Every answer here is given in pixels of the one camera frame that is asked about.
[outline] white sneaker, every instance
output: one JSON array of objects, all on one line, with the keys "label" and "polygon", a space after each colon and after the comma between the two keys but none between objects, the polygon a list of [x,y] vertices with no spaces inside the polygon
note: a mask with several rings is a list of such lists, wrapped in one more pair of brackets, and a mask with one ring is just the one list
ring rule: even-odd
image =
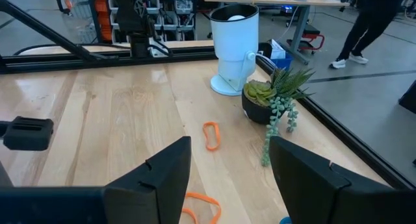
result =
[{"label": "white sneaker", "polygon": [[345,68],[345,63],[346,63],[345,59],[337,58],[337,60],[331,63],[331,67],[335,69]]},{"label": "white sneaker", "polygon": [[362,55],[355,56],[353,54],[350,54],[350,60],[353,60],[354,62],[357,62],[358,64],[367,64],[367,62],[369,62],[369,60],[364,58]]}]

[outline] wooden table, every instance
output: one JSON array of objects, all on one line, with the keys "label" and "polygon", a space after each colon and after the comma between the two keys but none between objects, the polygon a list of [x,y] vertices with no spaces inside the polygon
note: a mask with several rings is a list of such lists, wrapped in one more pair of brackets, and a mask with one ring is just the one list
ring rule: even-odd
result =
[{"label": "wooden table", "polygon": [[311,6],[348,6],[349,3],[342,3],[338,0],[307,0],[307,1],[294,1],[294,0],[204,0],[207,2],[219,2],[219,3],[245,3],[245,4],[261,4],[261,5],[291,5],[292,11],[300,11],[298,23],[296,24],[296,30],[293,35],[292,44],[288,45],[286,42],[280,43],[287,51],[290,51],[292,55],[300,59],[305,65],[309,64],[309,59],[303,54],[299,53],[299,43],[304,33],[307,17]]},{"label": "wooden table", "polygon": [[[46,48],[25,54],[51,50],[62,52]],[[260,164],[265,128],[244,115],[240,97],[211,90],[209,80],[217,65],[217,60],[210,60],[3,75],[0,119],[51,118],[55,133],[47,151],[0,147],[0,161],[15,186],[104,185],[188,135],[192,137],[188,191],[220,202],[219,223],[276,224],[287,211],[272,169]],[[264,81],[268,76],[257,68],[250,78]],[[297,109],[298,128],[293,133],[282,131],[284,138],[384,183],[301,105]],[[215,152],[205,148],[206,121],[220,127],[222,145]],[[185,201],[185,206],[197,213],[200,223],[209,223],[216,212],[202,201]],[[192,220],[182,215],[181,223]]]}]

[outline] gray floor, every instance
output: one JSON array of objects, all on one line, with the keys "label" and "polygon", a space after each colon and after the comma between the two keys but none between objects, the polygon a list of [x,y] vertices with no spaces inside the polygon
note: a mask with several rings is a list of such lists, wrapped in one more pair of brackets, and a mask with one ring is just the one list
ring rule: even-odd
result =
[{"label": "gray floor", "polygon": [[[55,0],[9,0],[29,14],[47,23],[68,39],[79,43],[76,19],[57,11]],[[416,184],[416,115],[403,109],[397,100],[416,79],[416,23],[398,19],[387,28],[364,55],[370,59],[366,66],[348,61],[345,69],[328,69],[339,54],[346,35],[357,17],[354,9],[313,8],[311,24],[325,35],[324,47],[311,57],[308,67],[316,73],[306,84],[313,99],[332,116],[348,127],[355,135],[371,146],[392,166]],[[259,41],[278,39],[286,30],[285,18],[275,17],[273,11],[260,16]],[[211,27],[202,15],[197,15],[197,36],[207,40]],[[280,42],[291,38],[291,27]],[[49,44],[47,38],[0,12],[0,54],[11,55],[31,45]],[[295,69],[304,69],[294,61]]]}]

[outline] potted plant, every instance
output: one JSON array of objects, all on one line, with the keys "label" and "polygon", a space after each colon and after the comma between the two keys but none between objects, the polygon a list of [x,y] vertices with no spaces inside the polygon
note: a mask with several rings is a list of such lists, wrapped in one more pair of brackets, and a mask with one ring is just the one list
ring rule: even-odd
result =
[{"label": "potted plant", "polygon": [[285,71],[276,68],[270,76],[271,81],[259,82],[250,81],[244,85],[242,108],[244,112],[256,123],[267,124],[265,146],[261,163],[263,166],[270,164],[268,157],[268,146],[271,136],[279,134],[278,123],[280,117],[287,112],[289,118],[287,130],[292,132],[296,127],[295,119],[298,112],[294,109],[293,100],[304,98],[313,93],[305,93],[305,90],[298,91],[314,72],[311,69]]}]

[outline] black metal frame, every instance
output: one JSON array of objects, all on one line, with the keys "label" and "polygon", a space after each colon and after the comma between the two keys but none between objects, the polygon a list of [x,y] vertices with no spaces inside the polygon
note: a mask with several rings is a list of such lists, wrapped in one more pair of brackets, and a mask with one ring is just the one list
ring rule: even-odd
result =
[{"label": "black metal frame", "polygon": [[[129,50],[91,53],[80,45],[73,44],[59,33],[53,31],[48,26],[14,6],[12,3],[9,3],[7,0],[0,0],[0,11],[10,14],[30,28],[46,36],[58,46],[61,46],[70,52],[70,54],[59,55],[7,56],[3,58],[0,56],[0,74],[216,59],[213,46],[171,49],[172,55],[163,58],[133,58]],[[273,68],[262,58],[257,58],[256,62],[260,68],[265,70],[268,74],[271,74]],[[353,135],[346,127],[340,124],[333,116],[329,115],[310,98],[299,100],[299,102],[390,185],[395,188],[416,188],[416,186],[406,179],[405,176],[401,175],[400,172],[382,157],[377,155],[377,153],[375,153],[368,145]]]}]

